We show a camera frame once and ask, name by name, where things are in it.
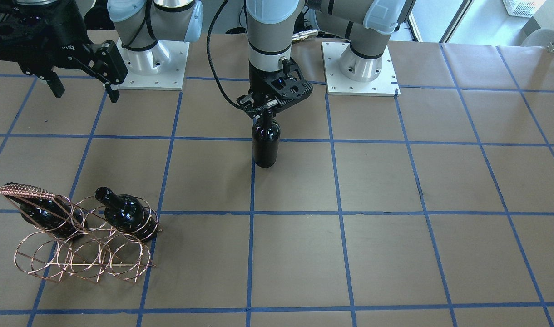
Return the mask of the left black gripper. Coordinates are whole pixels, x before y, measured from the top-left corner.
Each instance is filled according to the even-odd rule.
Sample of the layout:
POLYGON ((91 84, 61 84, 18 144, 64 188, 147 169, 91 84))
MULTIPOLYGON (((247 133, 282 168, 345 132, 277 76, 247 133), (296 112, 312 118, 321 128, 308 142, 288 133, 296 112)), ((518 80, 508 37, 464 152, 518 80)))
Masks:
POLYGON ((260 116, 266 109, 273 114, 282 112, 304 101, 314 90, 292 57, 285 63, 286 68, 276 72, 265 72, 248 64, 250 89, 248 94, 237 98, 237 105, 250 118, 260 116))

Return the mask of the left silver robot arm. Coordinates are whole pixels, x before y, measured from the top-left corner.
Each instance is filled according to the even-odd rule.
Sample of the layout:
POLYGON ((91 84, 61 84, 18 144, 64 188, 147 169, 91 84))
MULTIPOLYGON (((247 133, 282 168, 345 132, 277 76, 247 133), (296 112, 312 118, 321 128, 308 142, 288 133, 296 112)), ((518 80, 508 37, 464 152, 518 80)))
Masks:
POLYGON ((249 82, 236 107, 252 119, 275 115, 307 99, 313 86, 292 58, 293 35, 316 29, 348 41, 339 59, 343 77, 370 83, 383 71, 391 34, 414 0, 247 0, 249 82))

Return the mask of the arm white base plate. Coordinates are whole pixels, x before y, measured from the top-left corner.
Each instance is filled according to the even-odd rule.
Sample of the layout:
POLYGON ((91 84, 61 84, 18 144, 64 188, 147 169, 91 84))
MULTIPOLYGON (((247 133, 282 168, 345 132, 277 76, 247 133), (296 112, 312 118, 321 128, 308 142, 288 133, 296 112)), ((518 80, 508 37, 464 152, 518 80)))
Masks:
POLYGON ((322 54, 329 95, 398 96, 401 94, 391 54, 386 47, 377 59, 364 59, 350 43, 323 42, 322 54))
POLYGON ((190 43, 159 40, 152 49, 126 50, 117 41, 128 74, 119 89, 183 90, 190 43))

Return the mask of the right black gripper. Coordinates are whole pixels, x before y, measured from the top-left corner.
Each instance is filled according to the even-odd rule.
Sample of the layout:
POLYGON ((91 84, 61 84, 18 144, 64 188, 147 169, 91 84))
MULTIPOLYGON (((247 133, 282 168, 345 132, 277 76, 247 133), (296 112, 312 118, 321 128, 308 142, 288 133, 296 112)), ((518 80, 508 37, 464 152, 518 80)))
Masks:
POLYGON ((95 44, 88 37, 74 0, 0 0, 0 60, 46 81, 58 99, 65 87, 54 68, 95 77, 113 103, 120 96, 116 84, 128 73, 113 40, 95 44))

